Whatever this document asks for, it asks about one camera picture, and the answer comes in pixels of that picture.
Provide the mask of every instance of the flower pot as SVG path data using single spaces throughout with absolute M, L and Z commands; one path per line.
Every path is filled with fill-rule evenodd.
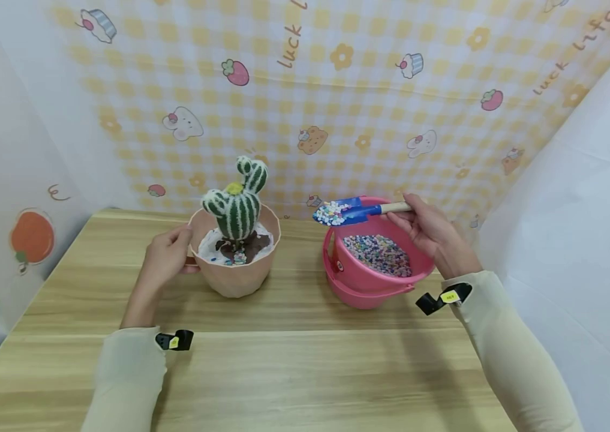
M 197 254 L 199 244 L 204 240 L 206 234 L 211 229 L 218 227 L 217 219 L 204 209 L 197 210 L 190 219 L 190 228 L 193 231 L 192 241 L 190 242 L 192 254 L 206 281 L 223 297 L 238 298 L 259 290 L 271 270 L 271 265 L 274 262 L 274 252 L 277 249 L 278 241 L 281 240 L 281 223 L 273 210 L 265 205 L 261 206 L 259 222 L 274 237 L 274 248 L 267 255 L 249 264 L 224 265 L 207 261 Z

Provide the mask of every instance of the small shovel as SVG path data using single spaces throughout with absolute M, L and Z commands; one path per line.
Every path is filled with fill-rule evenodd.
M 345 218 L 344 222 L 337 224 L 336 227 L 351 226 L 352 224 L 367 222 L 367 217 L 369 217 L 369 215 L 410 212 L 411 210 L 410 205 L 408 205 L 408 203 L 405 201 L 400 201 L 399 203 L 363 206 L 362 200 L 360 200 L 359 196 L 348 197 L 344 200 L 335 200 L 334 202 L 339 205 L 350 205 L 349 209 L 345 209 L 341 212 L 342 218 Z M 325 226 L 326 222 L 318 220 L 316 214 L 317 213 L 315 212 L 312 215 L 312 218 Z

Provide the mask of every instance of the yellow checkered wall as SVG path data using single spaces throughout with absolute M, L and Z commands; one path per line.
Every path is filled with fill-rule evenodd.
M 610 65 L 610 2 L 44 1 L 143 208 L 413 191 L 468 233 Z

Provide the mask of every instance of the wrist strap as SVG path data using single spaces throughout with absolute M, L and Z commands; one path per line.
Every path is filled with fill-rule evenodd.
M 469 283 L 456 283 L 442 291 L 438 299 L 435 300 L 429 292 L 426 292 L 415 304 L 426 315 L 431 315 L 446 304 L 455 303 L 456 306 L 460 306 L 472 291 L 473 287 Z
M 156 335 L 156 344 L 163 350 L 187 351 L 192 345 L 194 332 L 189 330 L 178 330 L 174 335 L 159 333 Z

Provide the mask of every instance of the cactus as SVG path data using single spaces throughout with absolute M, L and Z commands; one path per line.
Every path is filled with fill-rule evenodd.
M 257 195 L 269 176 L 264 162 L 247 156 L 238 157 L 238 172 L 245 177 L 243 183 L 231 183 L 223 191 L 214 188 L 202 199 L 204 210 L 217 218 L 223 237 L 232 241 L 243 240 L 254 231 L 261 210 Z

